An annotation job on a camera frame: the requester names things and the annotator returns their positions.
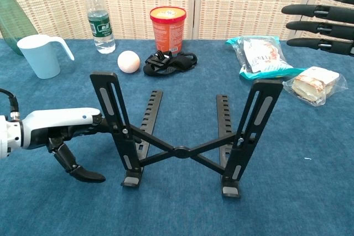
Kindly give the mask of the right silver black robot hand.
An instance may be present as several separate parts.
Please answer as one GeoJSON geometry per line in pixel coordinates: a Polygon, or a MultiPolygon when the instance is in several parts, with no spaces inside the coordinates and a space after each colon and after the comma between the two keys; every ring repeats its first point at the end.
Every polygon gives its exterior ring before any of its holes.
{"type": "MultiPolygon", "coordinates": [[[[333,1],[354,5],[354,0],[333,1]]],[[[292,38],[287,41],[287,45],[320,49],[328,53],[354,57],[354,9],[314,4],[291,4],[283,7],[282,13],[326,20],[326,22],[293,21],[286,24],[287,29],[343,39],[343,41],[337,41],[323,38],[292,38]]]]}

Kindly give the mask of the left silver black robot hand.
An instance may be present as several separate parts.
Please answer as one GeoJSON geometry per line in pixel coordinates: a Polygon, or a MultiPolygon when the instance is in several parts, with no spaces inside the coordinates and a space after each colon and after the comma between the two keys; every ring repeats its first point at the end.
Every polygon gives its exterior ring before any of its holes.
{"type": "Polygon", "coordinates": [[[100,183],[106,178],[88,171],[76,162],[75,156],[65,144],[81,135],[109,133],[105,117],[96,108],[65,108],[38,110],[29,113],[21,122],[23,149],[32,150],[46,146],[49,153],[75,179],[100,183]]]}

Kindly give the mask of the black folding laptop stand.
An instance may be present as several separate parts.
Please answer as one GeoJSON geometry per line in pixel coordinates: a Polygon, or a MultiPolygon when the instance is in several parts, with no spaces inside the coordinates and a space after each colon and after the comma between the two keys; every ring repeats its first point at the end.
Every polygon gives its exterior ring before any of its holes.
{"type": "Polygon", "coordinates": [[[240,197],[240,179],[283,89],[280,80],[255,80],[236,132],[231,128],[228,97],[217,95],[219,138],[188,148],[153,136],[154,122],[143,128],[130,124],[115,73],[94,72],[90,79],[126,170],[123,186],[138,187],[147,165],[171,157],[191,158],[220,174],[222,195],[235,198],[240,197]]]}

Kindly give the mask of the clear wrapped sandwich bread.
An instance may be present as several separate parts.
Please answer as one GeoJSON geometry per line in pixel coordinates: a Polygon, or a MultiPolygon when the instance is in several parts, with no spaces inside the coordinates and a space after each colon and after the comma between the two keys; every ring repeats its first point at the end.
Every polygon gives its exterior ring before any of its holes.
{"type": "Polygon", "coordinates": [[[312,66],[284,81],[283,88],[298,99],[318,107],[324,105],[333,94],[347,90],[348,85],[340,73],[312,66]]]}

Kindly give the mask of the teal snack bag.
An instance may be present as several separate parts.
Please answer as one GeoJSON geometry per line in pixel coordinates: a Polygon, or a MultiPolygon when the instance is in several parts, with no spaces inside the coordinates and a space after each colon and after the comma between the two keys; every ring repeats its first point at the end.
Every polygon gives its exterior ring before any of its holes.
{"type": "Polygon", "coordinates": [[[304,71],[290,65],[277,36],[249,35],[228,39],[241,66],[239,75],[247,80],[296,76],[304,71]]]}

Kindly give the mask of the blue tablecloth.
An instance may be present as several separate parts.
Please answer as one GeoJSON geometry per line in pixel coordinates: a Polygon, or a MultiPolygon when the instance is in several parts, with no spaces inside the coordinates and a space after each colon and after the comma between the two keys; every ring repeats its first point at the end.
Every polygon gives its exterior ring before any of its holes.
{"type": "MultiPolygon", "coordinates": [[[[153,134],[195,147],[218,136],[216,95],[226,94],[236,129],[251,82],[240,77],[223,40],[187,40],[194,69],[163,78],[125,74],[118,55],[145,60],[152,40],[119,40],[113,53],[92,40],[68,40],[75,60],[54,44],[61,73],[36,77],[26,59],[0,41],[0,88],[16,95],[25,117],[38,109],[94,107],[94,71],[115,72],[129,120],[140,125],[152,90],[164,92],[153,134]]],[[[354,57],[282,43],[294,67],[339,72],[348,89],[313,107],[282,92],[240,183],[241,198],[221,194],[220,176],[191,159],[170,158],[144,169],[139,188],[122,187],[125,170],[109,134],[75,138],[77,161],[106,177],[83,183],[45,148],[16,150],[0,160],[1,236],[354,236],[354,57]]]]}

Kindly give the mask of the pale pink ball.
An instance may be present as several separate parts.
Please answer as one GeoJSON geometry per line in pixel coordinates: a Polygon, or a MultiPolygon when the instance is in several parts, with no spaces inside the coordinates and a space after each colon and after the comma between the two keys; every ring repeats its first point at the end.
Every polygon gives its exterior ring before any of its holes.
{"type": "Polygon", "coordinates": [[[131,74],[139,69],[140,58],[134,51],[126,50],[119,54],[117,65],[124,73],[131,74]]]}

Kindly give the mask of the clear water bottle green label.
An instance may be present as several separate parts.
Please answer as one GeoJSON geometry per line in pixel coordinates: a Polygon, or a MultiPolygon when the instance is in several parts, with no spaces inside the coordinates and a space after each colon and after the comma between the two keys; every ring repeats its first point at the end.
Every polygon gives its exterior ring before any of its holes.
{"type": "Polygon", "coordinates": [[[116,43],[104,0],[85,0],[88,23],[96,49],[101,54],[112,53],[116,43]]]}

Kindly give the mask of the green glass vase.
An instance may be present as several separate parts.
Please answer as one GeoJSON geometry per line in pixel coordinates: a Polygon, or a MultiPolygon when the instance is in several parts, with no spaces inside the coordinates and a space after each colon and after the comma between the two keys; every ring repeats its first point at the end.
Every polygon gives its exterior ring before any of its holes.
{"type": "Polygon", "coordinates": [[[23,56],[17,42],[38,32],[16,0],[0,0],[0,33],[11,49],[23,56]]]}

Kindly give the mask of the orange instant noodle cup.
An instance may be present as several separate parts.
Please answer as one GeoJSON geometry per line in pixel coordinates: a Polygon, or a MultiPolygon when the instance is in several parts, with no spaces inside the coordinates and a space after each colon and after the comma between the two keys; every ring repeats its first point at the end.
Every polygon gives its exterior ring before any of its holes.
{"type": "Polygon", "coordinates": [[[172,54],[180,52],[186,10],[172,6],[155,7],[150,11],[149,16],[153,25],[157,50],[171,51],[172,54]]]}

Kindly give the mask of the light blue handled cup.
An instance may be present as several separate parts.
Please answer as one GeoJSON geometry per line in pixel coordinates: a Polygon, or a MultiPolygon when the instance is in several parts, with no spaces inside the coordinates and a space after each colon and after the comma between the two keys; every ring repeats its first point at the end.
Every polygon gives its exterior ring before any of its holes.
{"type": "Polygon", "coordinates": [[[58,36],[35,34],[17,41],[17,47],[40,79],[53,78],[60,73],[60,65],[51,45],[52,42],[61,44],[68,58],[75,60],[65,40],[58,36]]]}

